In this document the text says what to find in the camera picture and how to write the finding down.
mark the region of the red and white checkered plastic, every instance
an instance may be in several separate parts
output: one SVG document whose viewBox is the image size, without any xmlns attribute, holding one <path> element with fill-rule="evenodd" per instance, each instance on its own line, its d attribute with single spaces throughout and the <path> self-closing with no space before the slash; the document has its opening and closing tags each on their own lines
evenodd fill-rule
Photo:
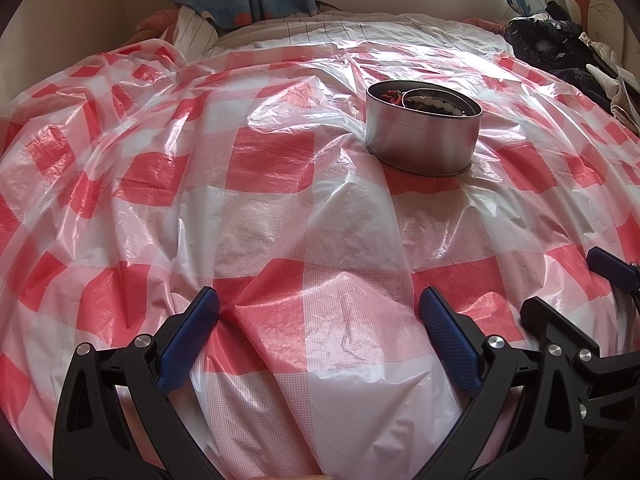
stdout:
<svg viewBox="0 0 640 480">
<path fill-rule="evenodd" d="M 386 78 L 482 104 L 466 173 L 367 153 L 366 87 Z M 153 333 L 203 285 L 222 312 L 191 375 L 204 417 L 186 420 L 234 478 L 418 471 L 461 411 L 415 316 L 425 286 L 516 346 L 534 295 L 604 355 L 629 343 L 584 255 L 640 257 L 638 140 L 506 54 L 343 42 L 187 66 L 152 40 L 1 117 L 0 407 L 49 470 L 75 346 Z"/>
</svg>

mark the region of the checkered tablecloth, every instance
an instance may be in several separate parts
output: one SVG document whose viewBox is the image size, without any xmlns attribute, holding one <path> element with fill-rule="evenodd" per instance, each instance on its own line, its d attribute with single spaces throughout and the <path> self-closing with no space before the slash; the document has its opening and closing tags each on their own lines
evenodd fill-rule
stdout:
<svg viewBox="0 0 640 480">
<path fill-rule="evenodd" d="M 481 103 L 470 170 L 367 153 L 366 87 L 387 78 Z M 0 406 L 49 470 L 75 346 L 153 333 L 203 285 L 222 314 L 176 405 L 230 478 L 411 478 L 461 411 L 415 316 L 425 286 L 516 346 L 536 295 L 604 355 L 634 343 L 584 255 L 640 257 L 638 140 L 507 54 L 345 40 L 187 66 L 151 40 L 1 116 Z"/>
</svg>

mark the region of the pile of clothes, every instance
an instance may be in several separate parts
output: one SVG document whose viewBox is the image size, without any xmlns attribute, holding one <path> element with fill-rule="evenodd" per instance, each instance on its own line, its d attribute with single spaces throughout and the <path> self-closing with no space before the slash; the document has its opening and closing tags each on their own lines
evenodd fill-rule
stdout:
<svg viewBox="0 0 640 480">
<path fill-rule="evenodd" d="M 575 86 L 640 135 L 640 86 L 606 45 L 592 42 L 579 23 L 551 2 L 545 14 L 514 18 L 504 33 L 514 55 Z"/>
</svg>

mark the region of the metal tin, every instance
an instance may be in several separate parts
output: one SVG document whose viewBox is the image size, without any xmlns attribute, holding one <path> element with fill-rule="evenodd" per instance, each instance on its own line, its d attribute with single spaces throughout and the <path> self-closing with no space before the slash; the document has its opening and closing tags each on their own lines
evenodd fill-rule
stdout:
<svg viewBox="0 0 640 480">
<path fill-rule="evenodd" d="M 465 112 L 450 116 L 411 110 L 382 100 L 388 90 L 403 94 L 428 89 Z M 367 149 L 398 170 L 424 176 L 452 176 L 471 165 L 482 108 L 473 99 L 443 86 L 390 80 L 367 89 Z"/>
</svg>

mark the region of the clamp handle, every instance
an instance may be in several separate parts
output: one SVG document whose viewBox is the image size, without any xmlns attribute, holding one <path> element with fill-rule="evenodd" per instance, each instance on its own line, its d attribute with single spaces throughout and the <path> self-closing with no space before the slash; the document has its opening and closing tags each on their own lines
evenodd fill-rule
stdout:
<svg viewBox="0 0 640 480">
<path fill-rule="evenodd" d="M 210 286 L 204 287 L 182 314 L 169 317 L 156 333 L 158 388 L 166 396 L 182 386 L 196 357 L 218 322 L 220 302 Z"/>
<path fill-rule="evenodd" d="M 457 314 L 433 286 L 420 295 L 418 313 L 449 379 L 474 397 L 482 387 L 484 334 L 469 316 Z"/>
<path fill-rule="evenodd" d="M 640 272 L 638 272 L 638 269 L 603 248 L 594 247 L 589 250 L 587 253 L 587 265 L 592 272 L 609 280 L 612 285 L 615 285 L 622 292 L 630 294 L 640 290 Z"/>
</svg>

